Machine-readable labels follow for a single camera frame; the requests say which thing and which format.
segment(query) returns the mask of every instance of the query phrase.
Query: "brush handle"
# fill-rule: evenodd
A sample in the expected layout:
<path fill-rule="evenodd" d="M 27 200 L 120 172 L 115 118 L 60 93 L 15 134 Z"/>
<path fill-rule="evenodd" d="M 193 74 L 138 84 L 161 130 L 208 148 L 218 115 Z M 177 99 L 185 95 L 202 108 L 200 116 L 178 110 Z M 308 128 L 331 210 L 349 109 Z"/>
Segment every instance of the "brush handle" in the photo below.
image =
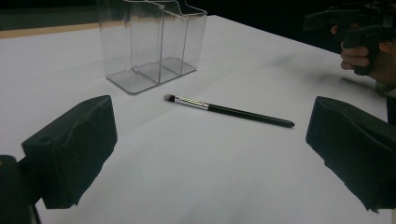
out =
<path fill-rule="evenodd" d="M 250 113 L 247 111 L 224 107 L 221 105 L 209 105 L 207 110 L 217 112 L 220 114 L 231 115 L 231 116 L 242 118 L 242 119 L 251 119 L 251 120 L 256 120 L 259 122 L 274 124 L 277 126 L 282 126 L 282 127 L 287 127 L 287 128 L 291 128 L 294 126 L 294 123 L 289 120 L 272 118 L 272 117 L 268 117 L 268 116 L 264 116 L 264 115 L 260 115 L 260 114 Z"/>

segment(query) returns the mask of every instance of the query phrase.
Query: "plastic compartment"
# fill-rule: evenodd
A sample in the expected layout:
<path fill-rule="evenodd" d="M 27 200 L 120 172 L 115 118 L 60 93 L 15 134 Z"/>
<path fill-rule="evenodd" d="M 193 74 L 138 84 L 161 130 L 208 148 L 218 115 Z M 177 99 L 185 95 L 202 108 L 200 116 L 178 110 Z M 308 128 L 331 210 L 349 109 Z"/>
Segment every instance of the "plastic compartment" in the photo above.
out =
<path fill-rule="evenodd" d="M 97 0 L 105 73 L 130 94 L 196 71 L 207 13 L 186 2 Z"/>

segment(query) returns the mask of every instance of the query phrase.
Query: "black foam block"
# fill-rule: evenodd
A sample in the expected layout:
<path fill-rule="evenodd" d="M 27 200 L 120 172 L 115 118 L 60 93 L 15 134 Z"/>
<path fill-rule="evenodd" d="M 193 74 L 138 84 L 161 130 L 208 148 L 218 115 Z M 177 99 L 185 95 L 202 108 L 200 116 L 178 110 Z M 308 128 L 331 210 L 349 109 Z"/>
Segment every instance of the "black foam block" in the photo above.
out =
<path fill-rule="evenodd" d="M 47 208 L 69 208 L 98 176 L 117 142 L 108 95 L 76 105 L 22 143 Z"/>
<path fill-rule="evenodd" d="M 306 142 L 366 209 L 396 206 L 396 128 L 341 101 L 317 97 Z"/>

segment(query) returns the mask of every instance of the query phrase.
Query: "white table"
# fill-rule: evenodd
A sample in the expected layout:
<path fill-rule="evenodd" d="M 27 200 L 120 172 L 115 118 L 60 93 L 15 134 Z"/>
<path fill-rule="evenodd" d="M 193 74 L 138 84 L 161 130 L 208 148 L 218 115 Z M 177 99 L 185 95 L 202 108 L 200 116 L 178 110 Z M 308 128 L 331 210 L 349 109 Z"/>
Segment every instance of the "white table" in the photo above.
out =
<path fill-rule="evenodd" d="M 375 83 L 339 55 L 208 17 L 198 71 L 139 95 L 106 80 L 98 29 L 0 39 L 0 154 L 95 96 L 113 101 L 119 141 L 78 206 L 44 224 L 389 224 L 366 211 L 305 142 L 317 96 L 386 120 Z M 267 116 L 292 129 L 166 102 L 167 93 Z"/>

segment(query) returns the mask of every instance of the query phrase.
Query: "brush bristles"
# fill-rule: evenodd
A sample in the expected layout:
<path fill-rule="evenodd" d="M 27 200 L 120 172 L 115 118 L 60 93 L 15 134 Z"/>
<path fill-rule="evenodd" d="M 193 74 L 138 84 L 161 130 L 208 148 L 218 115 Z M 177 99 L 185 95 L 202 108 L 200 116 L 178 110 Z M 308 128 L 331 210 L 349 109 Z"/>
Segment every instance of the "brush bristles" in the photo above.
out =
<path fill-rule="evenodd" d="M 174 102 L 174 101 L 175 101 L 175 96 L 174 96 L 174 95 L 171 95 L 171 94 L 166 94 L 166 95 L 163 97 L 163 99 L 164 99 L 165 101 Z"/>

